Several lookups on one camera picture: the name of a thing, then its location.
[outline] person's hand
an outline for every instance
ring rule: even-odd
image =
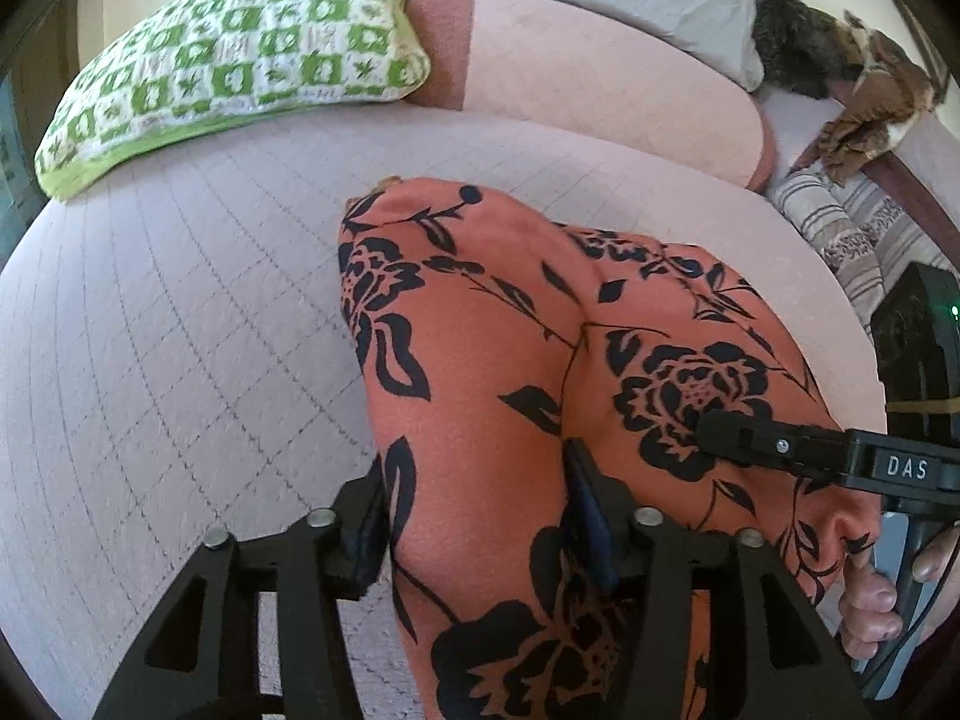
[[[941,533],[913,563],[917,581],[938,581],[947,569],[950,553],[957,543],[958,530]],[[840,637],[851,658],[870,659],[878,642],[896,638],[904,621],[894,613],[896,588],[870,565],[870,552],[850,557],[844,566],[846,589],[840,597]],[[923,623],[920,640],[926,640],[947,620],[960,600],[960,560],[954,563],[947,584]]]

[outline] green pillow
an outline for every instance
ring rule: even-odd
[[[37,177],[67,200],[136,154],[280,111],[399,100],[429,71],[402,0],[176,0],[77,76]]]

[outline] striped fabric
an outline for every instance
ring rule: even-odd
[[[894,199],[858,172],[842,187],[819,162],[767,199],[823,258],[870,335],[870,317],[911,262],[956,270]]]

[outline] screw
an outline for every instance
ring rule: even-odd
[[[203,537],[203,546],[208,549],[220,549],[227,543],[230,533],[223,525],[214,525]]]
[[[337,512],[333,509],[313,509],[306,515],[306,523],[311,528],[329,528],[337,521]]]
[[[644,506],[634,512],[634,520],[637,525],[646,525],[648,528],[656,528],[664,523],[664,513],[652,506]]]
[[[760,531],[757,531],[754,528],[744,528],[742,531],[737,533],[736,540],[745,547],[750,547],[751,549],[758,549],[764,544],[763,533],[760,533]]]

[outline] wire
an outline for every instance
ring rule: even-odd
[[[910,626],[910,629],[906,632],[906,635],[901,637],[901,640],[896,644],[891,651],[886,655],[886,658],[882,659],[879,664],[870,669],[869,672],[864,672],[863,679],[861,680],[861,685],[863,688],[867,688],[870,683],[874,680],[877,674],[885,669],[886,665],[889,664],[899,652],[904,649],[911,638],[914,637],[916,632],[920,630],[920,626],[923,626],[923,623],[926,621],[926,615],[930,614],[930,610],[933,608],[933,605],[937,603],[937,599],[940,597],[941,591],[947,584],[947,580],[953,571],[953,564],[957,562],[957,557],[960,557],[960,538],[957,538],[957,543],[953,546],[953,551],[950,553],[950,559],[947,561],[947,568],[944,570],[943,576],[937,582],[937,586],[933,590],[933,595],[930,596],[929,603],[923,608],[923,611],[920,613],[920,616],[916,619],[913,625]]]

